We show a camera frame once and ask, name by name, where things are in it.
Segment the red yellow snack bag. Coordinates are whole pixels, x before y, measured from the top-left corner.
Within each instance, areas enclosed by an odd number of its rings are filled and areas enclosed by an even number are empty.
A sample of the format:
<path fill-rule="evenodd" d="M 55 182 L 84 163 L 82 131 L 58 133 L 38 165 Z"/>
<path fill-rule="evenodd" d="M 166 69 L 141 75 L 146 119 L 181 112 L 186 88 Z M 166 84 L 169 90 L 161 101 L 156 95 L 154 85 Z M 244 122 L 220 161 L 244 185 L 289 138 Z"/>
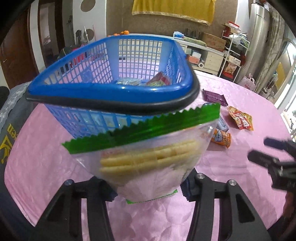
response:
<path fill-rule="evenodd" d="M 252 124 L 252 116 L 244 113 L 232 106 L 227 107 L 229 115 L 233 118 L 235 121 L 237 127 L 240 130 L 246 129 L 249 131 L 253 131 L 253 124 Z"/>

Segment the orange snack bar wrapper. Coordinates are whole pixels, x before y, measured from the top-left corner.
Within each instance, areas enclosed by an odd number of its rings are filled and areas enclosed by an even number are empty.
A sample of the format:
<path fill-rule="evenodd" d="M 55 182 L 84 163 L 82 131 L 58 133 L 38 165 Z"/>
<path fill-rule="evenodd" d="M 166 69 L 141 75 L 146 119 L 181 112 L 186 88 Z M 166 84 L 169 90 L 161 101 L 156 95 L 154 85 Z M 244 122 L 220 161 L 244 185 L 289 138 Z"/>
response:
<path fill-rule="evenodd" d="M 211 138 L 211 142 L 229 148 L 231 145 L 231 134 L 221 131 L 219 129 L 215 129 L 213 136 Z"/>

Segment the blue silver candy packet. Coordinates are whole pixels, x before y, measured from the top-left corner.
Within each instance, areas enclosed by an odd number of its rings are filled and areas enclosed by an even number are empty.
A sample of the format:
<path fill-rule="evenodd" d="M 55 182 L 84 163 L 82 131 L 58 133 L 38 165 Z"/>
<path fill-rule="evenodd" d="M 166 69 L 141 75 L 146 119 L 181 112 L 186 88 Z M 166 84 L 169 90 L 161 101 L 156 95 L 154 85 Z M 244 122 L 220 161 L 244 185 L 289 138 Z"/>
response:
<path fill-rule="evenodd" d="M 227 123 L 224 121 L 224 119 L 221 116 L 219 116 L 219 120 L 218 120 L 216 128 L 218 130 L 223 131 L 223 132 L 228 132 L 229 131 L 229 127 L 228 127 Z"/>

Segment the purple snack packet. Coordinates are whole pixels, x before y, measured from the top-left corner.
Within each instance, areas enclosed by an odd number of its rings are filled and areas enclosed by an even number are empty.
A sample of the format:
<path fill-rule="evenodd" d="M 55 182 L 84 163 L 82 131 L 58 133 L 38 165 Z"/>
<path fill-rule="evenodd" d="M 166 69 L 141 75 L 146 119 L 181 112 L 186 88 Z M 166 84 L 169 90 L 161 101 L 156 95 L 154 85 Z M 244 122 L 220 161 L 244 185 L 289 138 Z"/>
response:
<path fill-rule="evenodd" d="M 228 103 L 224 95 L 217 94 L 208 90 L 202 90 L 204 101 L 211 103 L 219 103 L 221 106 L 227 107 Z"/>

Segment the green edged cracker pack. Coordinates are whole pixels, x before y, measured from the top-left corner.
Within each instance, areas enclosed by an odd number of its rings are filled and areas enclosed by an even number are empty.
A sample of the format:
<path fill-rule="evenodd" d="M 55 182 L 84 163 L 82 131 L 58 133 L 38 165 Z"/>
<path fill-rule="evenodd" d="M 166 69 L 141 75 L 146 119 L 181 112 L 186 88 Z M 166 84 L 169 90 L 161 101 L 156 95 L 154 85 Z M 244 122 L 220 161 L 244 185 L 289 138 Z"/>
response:
<path fill-rule="evenodd" d="M 212 103 L 64 142 L 72 158 L 130 202 L 173 193 L 200 161 L 220 115 Z"/>

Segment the red silver cracker bag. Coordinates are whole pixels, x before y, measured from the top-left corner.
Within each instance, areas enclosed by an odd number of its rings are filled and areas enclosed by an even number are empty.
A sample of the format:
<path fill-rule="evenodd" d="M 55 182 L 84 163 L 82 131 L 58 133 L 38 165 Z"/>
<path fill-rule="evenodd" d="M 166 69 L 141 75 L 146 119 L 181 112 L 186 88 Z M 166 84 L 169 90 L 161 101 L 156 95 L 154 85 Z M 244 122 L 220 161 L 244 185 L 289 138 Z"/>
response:
<path fill-rule="evenodd" d="M 158 87 L 158 86 L 169 86 L 171 85 L 172 80 L 170 77 L 165 75 L 162 71 L 156 74 L 151 80 L 149 80 L 146 85 L 152 86 L 152 87 Z"/>

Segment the blue plastic basket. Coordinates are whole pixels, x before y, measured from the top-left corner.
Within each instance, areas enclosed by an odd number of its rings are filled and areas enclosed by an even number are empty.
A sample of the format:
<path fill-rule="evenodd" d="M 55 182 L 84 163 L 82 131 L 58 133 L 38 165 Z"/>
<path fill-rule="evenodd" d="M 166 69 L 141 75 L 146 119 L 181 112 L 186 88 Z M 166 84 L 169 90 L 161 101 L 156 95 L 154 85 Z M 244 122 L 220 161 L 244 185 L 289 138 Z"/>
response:
<path fill-rule="evenodd" d="M 171 85 L 147 86 L 161 71 Z M 116 84 L 121 78 L 142 83 Z M 43 103 L 80 138 L 184 109 L 199 91 L 199 80 L 175 40 L 130 34 L 101 39 L 59 59 L 30 83 L 25 97 Z"/>

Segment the clear white cracker pack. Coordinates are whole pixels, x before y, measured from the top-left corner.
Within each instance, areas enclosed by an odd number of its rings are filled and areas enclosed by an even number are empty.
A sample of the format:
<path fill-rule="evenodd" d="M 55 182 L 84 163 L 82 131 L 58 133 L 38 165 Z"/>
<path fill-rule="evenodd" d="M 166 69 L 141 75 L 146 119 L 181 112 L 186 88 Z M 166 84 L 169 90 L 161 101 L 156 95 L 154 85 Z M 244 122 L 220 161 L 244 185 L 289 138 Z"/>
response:
<path fill-rule="evenodd" d="M 140 79 L 134 79 L 134 78 L 121 78 L 118 81 L 116 81 L 116 84 L 120 85 L 131 85 L 131 86 L 138 86 L 141 85 L 142 81 Z"/>

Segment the pink quilted tablecloth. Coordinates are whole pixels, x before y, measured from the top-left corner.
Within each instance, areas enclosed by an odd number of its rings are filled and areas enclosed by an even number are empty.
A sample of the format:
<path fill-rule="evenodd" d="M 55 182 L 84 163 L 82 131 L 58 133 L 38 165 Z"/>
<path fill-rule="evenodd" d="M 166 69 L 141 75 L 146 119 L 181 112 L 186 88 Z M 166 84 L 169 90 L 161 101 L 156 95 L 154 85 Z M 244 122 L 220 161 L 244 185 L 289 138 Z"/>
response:
<path fill-rule="evenodd" d="M 279 110 L 270 101 L 227 80 L 197 72 L 201 89 L 225 96 L 228 104 L 252 116 L 253 130 L 239 130 L 226 108 L 221 114 L 229 126 L 231 146 L 208 146 L 197 171 L 219 182 L 237 181 L 260 215 L 265 226 L 273 225 L 282 214 L 285 192 L 271 187 L 267 170 L 248 161 L 256 149 L 281 161 L 290 156 L 266 147 L 266 137 L 290 138 Z M 64 181 L 85 181 L 91 175 L 71 158 L 62 143 L 71 135 L 48 109 L 40 104 L 18 134 L 6 163 L 5 185 L 22 217 L 35 225 Z M 107 204 L 116 240 L 185 240 L 194 204 L 178 191 L 174 195 L 145 203 L 128 204 L 116 197 Z"/>

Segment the pink tote bag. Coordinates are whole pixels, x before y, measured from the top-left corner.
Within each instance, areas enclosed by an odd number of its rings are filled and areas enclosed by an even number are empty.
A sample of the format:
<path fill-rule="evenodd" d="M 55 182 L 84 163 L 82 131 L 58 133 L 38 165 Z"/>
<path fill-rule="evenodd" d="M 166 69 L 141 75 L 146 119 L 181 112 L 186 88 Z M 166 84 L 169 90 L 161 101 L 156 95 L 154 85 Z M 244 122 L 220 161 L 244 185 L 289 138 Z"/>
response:
<path fill-rule="evenodd" d="M 244 76 L 239 82 L 238 85 L 249 89 L 250 91 L 254 91 L 256 88 L 255 80 L 251 73 L 249 73 L 247 76 Z"/>

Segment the silver standing air conditioner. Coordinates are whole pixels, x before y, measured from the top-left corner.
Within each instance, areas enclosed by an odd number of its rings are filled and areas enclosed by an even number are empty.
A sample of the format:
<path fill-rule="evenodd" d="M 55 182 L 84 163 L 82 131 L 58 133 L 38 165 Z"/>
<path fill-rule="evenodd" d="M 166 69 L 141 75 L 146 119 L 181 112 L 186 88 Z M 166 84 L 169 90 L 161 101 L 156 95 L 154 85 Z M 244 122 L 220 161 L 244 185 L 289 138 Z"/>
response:
<path fill-rule="evenodd" d="M 266 44 L 270 23 L 270 12 L 266 1 L 238 1 L 235 22 L 242 32 L 247 33 L 250 42 L 246 62 L 241 67 L 237 82 L 248 74 L 254 75 L 259 69 L 260 59 Z"/>

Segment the patterned beige curtain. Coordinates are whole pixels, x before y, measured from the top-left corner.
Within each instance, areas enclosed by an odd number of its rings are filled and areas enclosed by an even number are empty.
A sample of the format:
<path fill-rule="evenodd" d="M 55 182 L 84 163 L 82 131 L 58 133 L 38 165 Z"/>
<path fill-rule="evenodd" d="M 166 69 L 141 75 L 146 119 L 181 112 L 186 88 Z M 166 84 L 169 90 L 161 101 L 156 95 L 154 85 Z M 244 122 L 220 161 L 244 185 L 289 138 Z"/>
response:
<path fill-rule="evenodd" d="M 264 65 L 260 69 L 259 76 L 256 82 L 256 93 L 264 88 L 267 81 L 268 72 L 272 64 L 276 60 L 277 55 L 281 50 L 281 44 L 285 32 L 285 20 L 280 13 L 271 7 L 271 30 L 269 31 L 269 41 L 267 43 L 267 55 L 264 60 Z"/>

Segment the white tv cabinet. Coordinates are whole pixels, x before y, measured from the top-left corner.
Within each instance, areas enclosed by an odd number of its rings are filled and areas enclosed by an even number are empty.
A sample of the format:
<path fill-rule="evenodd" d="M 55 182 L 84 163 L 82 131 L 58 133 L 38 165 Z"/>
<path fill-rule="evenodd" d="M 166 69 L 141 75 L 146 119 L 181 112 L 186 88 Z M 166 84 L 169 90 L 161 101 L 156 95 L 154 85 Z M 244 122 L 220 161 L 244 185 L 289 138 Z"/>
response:
<path fill-rule="evenodd" d="M 202 72 L 206 72 L 215 76 L 219 75 L 222 62 L 224 60 L 224 53 L 210 47 L 202 46 L 197 43 L 188 42 L 180 38 L 165 36 L 166 38 L 175 40 L 186 55 L 199 58 L 199 63 L 194 64 L 193 68 Z"/>

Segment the yellow cloth tv cover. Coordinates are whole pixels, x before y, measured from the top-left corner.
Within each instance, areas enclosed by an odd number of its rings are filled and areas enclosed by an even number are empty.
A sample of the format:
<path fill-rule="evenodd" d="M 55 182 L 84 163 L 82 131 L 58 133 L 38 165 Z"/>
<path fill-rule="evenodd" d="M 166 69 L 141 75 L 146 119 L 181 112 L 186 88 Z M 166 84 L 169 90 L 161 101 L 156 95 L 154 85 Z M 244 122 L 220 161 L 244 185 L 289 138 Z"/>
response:
<path fill-rule="evenodd" d="M 157 15 L 211 25 L 215 15 L 213 0 L 141 0 L 134 1 L 133 15 Z"/>

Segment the oranges on blue plate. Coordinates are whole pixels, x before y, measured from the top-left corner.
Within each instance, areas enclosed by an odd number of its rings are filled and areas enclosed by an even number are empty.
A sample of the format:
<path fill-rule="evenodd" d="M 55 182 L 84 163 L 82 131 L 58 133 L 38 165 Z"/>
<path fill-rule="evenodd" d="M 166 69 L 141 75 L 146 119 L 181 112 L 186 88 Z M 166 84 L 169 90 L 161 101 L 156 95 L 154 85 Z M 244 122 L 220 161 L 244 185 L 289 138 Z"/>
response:
<path fill-rule="evenodd" d="M 128 30 L 124 30 L 124 31 L 121 31 L 120 33 L 114 33 L 112 35 L 108 35 L 107 37 L 111 37 L 111 36 L 122 36 L 122 35 L 129 35 L 130 32 Z"/>

